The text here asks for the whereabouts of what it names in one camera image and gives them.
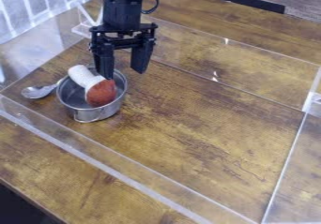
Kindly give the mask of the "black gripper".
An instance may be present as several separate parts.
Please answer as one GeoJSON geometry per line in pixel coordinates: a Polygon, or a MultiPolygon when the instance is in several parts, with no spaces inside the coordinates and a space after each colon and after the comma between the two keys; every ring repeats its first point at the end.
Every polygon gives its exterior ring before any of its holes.
{"type": "Polygon", "coordinates": [[[107,79],[114,73],[114,49],[132,49],[130,67],[143,74],[147,70],[152,47],[155,42],[155,29],[158,25],[140,23],[136,29],[120,30],[108,24],[90,28],[90,51],[94,56],[96,72],[107,79]]]}

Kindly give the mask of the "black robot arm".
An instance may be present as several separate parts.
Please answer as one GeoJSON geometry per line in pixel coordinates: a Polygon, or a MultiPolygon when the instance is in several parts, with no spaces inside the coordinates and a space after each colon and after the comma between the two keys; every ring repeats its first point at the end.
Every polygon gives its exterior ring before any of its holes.
{"type": "Polygon", "coordinates": [[[155,45],[158,25],[140,23],[140,15],[151,14],[159,0],[104,0],[103,21],[90,29],[90,51],[96,72],[112,79],[114,51],[131,49],[130,67],[144,73],[155,45]]]}

